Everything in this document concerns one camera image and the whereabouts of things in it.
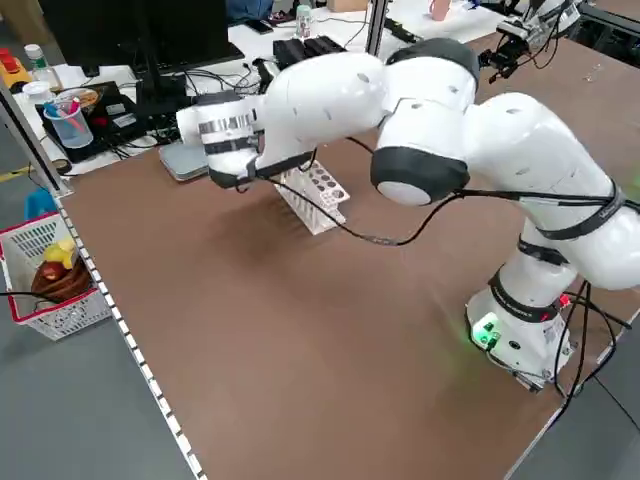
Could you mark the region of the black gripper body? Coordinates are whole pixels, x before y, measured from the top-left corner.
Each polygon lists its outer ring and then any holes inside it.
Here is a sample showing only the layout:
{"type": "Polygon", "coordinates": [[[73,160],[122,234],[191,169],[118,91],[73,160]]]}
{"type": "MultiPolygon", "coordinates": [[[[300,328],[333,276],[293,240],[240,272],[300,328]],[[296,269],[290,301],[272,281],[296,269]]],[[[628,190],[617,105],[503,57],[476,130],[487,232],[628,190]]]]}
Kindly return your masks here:
{"type": "Polygon", "coordinates": [[[530,53],[528,43],[519,37],[503,35],[492,53],[492,65],[495,68],[517,66],[522,56],[530,53]]]}

